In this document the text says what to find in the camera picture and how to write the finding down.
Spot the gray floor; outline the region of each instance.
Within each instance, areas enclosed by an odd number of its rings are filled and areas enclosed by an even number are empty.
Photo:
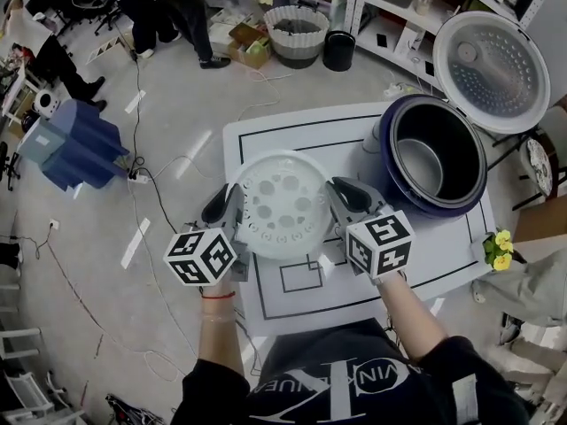
[[[89,27],[78,27],[68,36],[77,65],[105,38],[96,38]],[[184,40],[160,46],[153,58],[140,62],[140,86],[147,93],[140,107],[137,147],[146,165],[156,174],[175,156],[195,155],[194,165],[181,159],[158,178],[159,189],[172,222],[178,228],[191,220],[196,210],[223,184],[221,131],[250,104],[276,100],[266,83],[234,64],[220,71],[202,71],[196,54]],[[303,71],[289,70],[275,61],[262,72],[267,77],[292,73],[274,81],[281,102],[248,110],[244,118],[327,105],[365,103],[383,99],[391,81],[389,65],[357,51],[347,73],[333,73],[321,61]],[[84,71],[95,78],[94,73]],[[411,77],[395,70],[398,81]],[[125,108],[135,97],[136,67],[129,64],[107,77],[101,96],[109,106],[104,117],[120,128],[123,144],[132,149],[136,112]],[[487,149],[489,159],[497,152]],[[490,173],[489,190],[498,223],[513,228],[517,216],[513,202],[528,195],[517,181],[519,165],[514,157]],[[167,420],[181,398],[177,370],[153,353],[165,353],[184,373],[193,367],[198,348],[199,300],[192,288],[179,282],[161,261],[171,230],[159,209],[151,184],[134,185],[140,220],[151,225],[146,234],[157,282],[185,337],[168,314],[156,286],[150,260],[140,245],[127,270],[120,260],[136,232],[132,196],[125,181],[112,181],[105,189],[84,186],[76,198],[48,182],[36,165],[21,165],[22,180],[8,196],[4,186],[0,203],[15,202],[19,209],[18,231],[37,241],[45,239],[50,218],[61,228],[50,243],[61,266],[83,303],[112,339],[104,334],[80,305],[48,250],[36,260],[32,244],[25,243],[26,262],[19,295],[20,317],[28,326],[38,326],[41,338],[35,344],[40,358],[32,361],[40,373],[51,367],[78,405],[85,384],[83,407],[96,423],[105,423],[110,409],[105,394],[112,392],[133,405],[151,409]],[[483,351],[497,336],[499,314],[476,305],[467,287],[446,295],[439,312],[450,332],[468,336]],[[243,349],[247,342],[242,338]],[[269,340],[261,348],[265,354]],[[247,366],[252,362],[246,352]],[[175,379],[167,382],[156,376]]]

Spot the perforated lid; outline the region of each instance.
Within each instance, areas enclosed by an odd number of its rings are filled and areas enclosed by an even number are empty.
[[[293,259],[318,247],[331,224],[324,189],[330,176],[297,151],[268,151],[244,163],[232,178],[245,208],[237,239],[269,259]]]
[[[540,51],[502,16],[454,16],[439,30],[433,62],[449,101],[482,128],[518,134],[538,124],[549,106],[551,85]]]

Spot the open lid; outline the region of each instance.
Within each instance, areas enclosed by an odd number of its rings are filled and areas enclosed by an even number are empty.
[[[549,106],[548,68],[522,29],[490,12],[448,20],[433,45],[436,76],[469,120],[499,134],[538,124]]]

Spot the black sleeve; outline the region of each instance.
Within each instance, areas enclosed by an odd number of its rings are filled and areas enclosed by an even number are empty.
[[[419,367],[437,381],[451,386],[473,373],[477,377],[478,419],[483,425],[528,424],[522,399],[504,378],[475,351],[472,343],[454,336],[425,356]]]
[[[183,379],[183,400],[171,425],[195,423],[230,424],[242,413],[250,385],[237,372],[199,359]]]

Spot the wall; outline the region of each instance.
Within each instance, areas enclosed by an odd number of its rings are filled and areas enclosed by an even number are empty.
[[[545,0],[527,32],[548,65],[555,104],[567,95],[567,0]]]

